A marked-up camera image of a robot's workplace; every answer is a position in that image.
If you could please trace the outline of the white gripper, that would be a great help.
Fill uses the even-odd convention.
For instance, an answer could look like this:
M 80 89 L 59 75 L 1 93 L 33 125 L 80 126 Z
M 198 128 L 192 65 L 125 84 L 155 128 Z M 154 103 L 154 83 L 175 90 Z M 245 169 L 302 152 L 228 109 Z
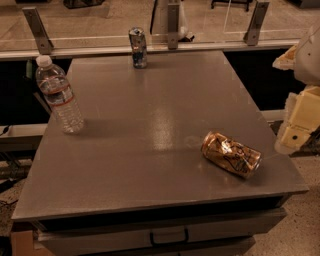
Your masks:
M 300 150 L 320 127 L 320 25 L 313 25 L 298 46 L 293 45 L 276 58 L 272 67 L 294 69 L 295 78 L 309 85 L 299 94 L 290 92 L 285 102 L 274 148 L 289 155 Z

